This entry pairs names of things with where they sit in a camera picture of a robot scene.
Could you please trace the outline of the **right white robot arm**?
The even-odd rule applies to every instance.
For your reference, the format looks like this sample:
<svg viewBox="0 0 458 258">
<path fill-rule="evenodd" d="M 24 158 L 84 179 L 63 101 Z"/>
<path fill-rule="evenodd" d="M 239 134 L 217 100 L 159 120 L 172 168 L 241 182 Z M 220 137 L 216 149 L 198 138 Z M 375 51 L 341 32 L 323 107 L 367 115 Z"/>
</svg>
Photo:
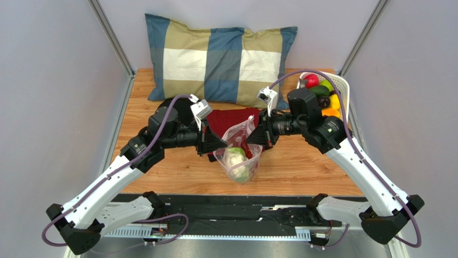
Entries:
<svg viewBox="0 0 458 258">
<path fill-rule="evenodd" d="M 258 126 L 247 137 L 248 144 L 270 149 L 280 136 L 300 134 L 334 161 L 364 193 L 364 202 L 318 194 L 307 205 L 309 219 L 314 224 L 335 220 L 361 227 L 383 245 L 398 238 L 401 229 L 424 206 L 423 199 L 408 195 L 392 183 L 359 146 L 345 122 L 322 114 L 316 95 L 309 89 L 288 93 L 289 112 L 274 109 L 276 91 L 264 88 L 257 96 L 267 107 L 260 111 Z"/>
</svg>

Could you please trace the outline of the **dark purple toy plum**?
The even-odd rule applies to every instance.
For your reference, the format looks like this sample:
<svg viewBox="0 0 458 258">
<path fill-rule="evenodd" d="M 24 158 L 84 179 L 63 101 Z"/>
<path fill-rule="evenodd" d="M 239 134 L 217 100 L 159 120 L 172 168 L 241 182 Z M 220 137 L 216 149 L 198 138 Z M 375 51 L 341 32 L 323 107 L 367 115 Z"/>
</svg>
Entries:
<svg viewBox="0 0 458 258">
<path fill-rule="evenodd" d="M 320 108 L 326 109 L 330 107 L 331 99 L 329 96 L 326 96 L 326 95 L 318 96 L 317 100 L 318 100 L 318 105 Z"/>
</svg>

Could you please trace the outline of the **red toy lobster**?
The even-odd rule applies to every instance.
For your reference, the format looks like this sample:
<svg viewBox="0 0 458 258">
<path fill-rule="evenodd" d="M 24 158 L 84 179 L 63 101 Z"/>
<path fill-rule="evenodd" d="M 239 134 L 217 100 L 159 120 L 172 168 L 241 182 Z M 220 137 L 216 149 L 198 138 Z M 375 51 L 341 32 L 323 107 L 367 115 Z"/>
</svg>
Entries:
<svg viewBox="0 0 458 258">
<path fill-rule="evenodd" d="M 248 133 L 246 131 L 237 132 L 233 136 L 233 147 L 241 148 L 244 151 L 246 158 L 251 159 L 253 157 L 253 154 L 246 142 L 247 138 L 248 138 Z"/>
</svg>

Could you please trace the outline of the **toy cauliflower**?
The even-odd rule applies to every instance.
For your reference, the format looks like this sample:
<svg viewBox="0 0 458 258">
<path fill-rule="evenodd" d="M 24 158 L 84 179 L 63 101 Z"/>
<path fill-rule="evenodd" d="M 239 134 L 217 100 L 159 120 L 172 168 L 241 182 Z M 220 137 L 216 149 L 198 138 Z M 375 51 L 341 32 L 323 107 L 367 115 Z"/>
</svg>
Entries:
<svg viewBox="0 0 458 258">
<path fill-rule="evenodd" d="M 223 162 L 231 180 L 238 183 L 245 183 L 249 180 L 250 169 L 247 167 L 246 161 L 248 158 L 241 148 L 230 147 L 226 149 Z"/>
</svg>

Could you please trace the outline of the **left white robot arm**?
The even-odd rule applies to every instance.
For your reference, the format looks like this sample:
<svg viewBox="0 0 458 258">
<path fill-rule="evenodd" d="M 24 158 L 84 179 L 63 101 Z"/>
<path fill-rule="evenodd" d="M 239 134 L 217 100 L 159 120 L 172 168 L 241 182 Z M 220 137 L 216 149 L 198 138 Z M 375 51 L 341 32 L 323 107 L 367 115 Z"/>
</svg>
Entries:
<svg viewBox="0 0 458 258">
<path fill-rule="evenodd" d="M 88 252 L 103 236 L 127 224 L 159 220 L 165 204 L 152 191 L 123 205 L 107 205 L 127 185 L 162 161 L 167 148 L 194 146 L 198 155 L 204 155 L 227 146 L 210 129 L 206 119 L 212 111 L 209 106 L 199 102 L 190 110 L 194 121 L 183 125 L 173 107 L 158 108 L 148 125 L 128 141 L 97 180 L 71 201 L 47 209 L 52 224 L 75 255 Z"/>
</svg>

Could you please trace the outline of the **clear zip top bag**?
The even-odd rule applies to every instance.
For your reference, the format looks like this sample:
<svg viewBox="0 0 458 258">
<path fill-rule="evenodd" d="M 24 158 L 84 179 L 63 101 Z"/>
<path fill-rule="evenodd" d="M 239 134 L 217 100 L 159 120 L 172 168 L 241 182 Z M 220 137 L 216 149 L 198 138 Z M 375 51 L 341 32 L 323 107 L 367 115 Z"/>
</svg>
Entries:
<svg viewBox="0 0 458 258">
<path fill-rule="evenodd" d="M 260 166 L 263 147 L 247 143 L 247 138 L 254 132 L 254 122 L 254 116 L 249 116 L 245 121 L 230 127 L 222 137 L 227 147 L 212 152 L 226 176 L 240 184 L 251 181 Z"/>
</svg>

